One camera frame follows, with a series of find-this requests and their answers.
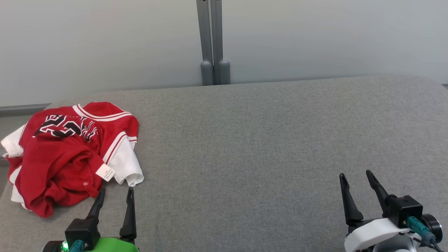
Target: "gray vertical pole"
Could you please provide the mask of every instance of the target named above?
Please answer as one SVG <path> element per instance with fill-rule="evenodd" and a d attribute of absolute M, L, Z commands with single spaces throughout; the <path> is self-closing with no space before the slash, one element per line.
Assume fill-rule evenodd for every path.
<path fill-rule="evenodd" d="M 211 0 L 210 3 L 215 85 L 230 84 L 230 62 L 223 59 L 222 0 Z"/>
<path fill-rule="evenodd" d="M 202 62 L 201 75 L 202 85 L 213 85 L 213 52 L 211 47 L 210 15 L 208 13 L 209 0 L 196 0 L 198 8 L 199 34 L 201 36 Z"/>

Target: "red fabric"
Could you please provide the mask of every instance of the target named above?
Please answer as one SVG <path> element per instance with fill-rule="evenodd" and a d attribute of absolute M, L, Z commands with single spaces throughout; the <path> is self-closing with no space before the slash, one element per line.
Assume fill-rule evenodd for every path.
<path fill-rule="evenodd" d="M 9 158 L 9 175 L 22 165 L 15 186 L 25 206 L 41 217 L 53 204 L 70 206 L 96 197 L 102 178 L 95 174 L 123 135 L 137 136 L 138 121 L 108 102 L 47 109 L 27 123 L 19 144 L 23 157 Z"/>

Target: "gray floor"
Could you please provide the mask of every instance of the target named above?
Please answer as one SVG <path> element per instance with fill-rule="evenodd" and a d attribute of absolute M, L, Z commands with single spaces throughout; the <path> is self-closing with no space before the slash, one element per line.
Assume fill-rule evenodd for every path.
<path fill-rule="evenodd" d="M 3 139 L 17 128 L 24 125 L 30 118 L 31 115 L 0 117 L 0 139 Z M 6 151 L 3 146 L 0 145 L 0 156 L 5 153 Z M 8 162 L 4 158 L 0 157 L 0 195 L 3 192 L 6 182 L 8 181 L 8 167 Z"/>

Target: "sleeve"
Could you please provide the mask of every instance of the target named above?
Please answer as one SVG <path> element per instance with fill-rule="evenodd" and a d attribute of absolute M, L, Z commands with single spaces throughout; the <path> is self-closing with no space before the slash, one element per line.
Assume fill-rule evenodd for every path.
<path fill-rule="evenodd" d="M 9 134 L 1 141 L 1 145 L 3 145 L 9 157 L 18 157 L 23 155 L 23 148 L 20 146 L 19 141 L 22 137 L 25 126 L 26 124 Z"/>
<path fill-rule="evenodd" d="M 126 180 L 130 187 L 134 187 L 144 179 L 134 145 L 134 141 L 131 143 L 128 137 L 124 137 L 108 162 L 109 167 L 116 171 L 114 178 L 120 185 Z"/>

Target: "green light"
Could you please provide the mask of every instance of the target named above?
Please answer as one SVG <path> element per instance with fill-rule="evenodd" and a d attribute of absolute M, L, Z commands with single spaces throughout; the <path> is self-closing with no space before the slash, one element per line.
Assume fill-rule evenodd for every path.
<path fill-rule="evenodd" d="M 62 243 L 62 251 L 67 252 L 69 250 L 69 244 L 67 243 L 67 241 L 64 241 Z"/>

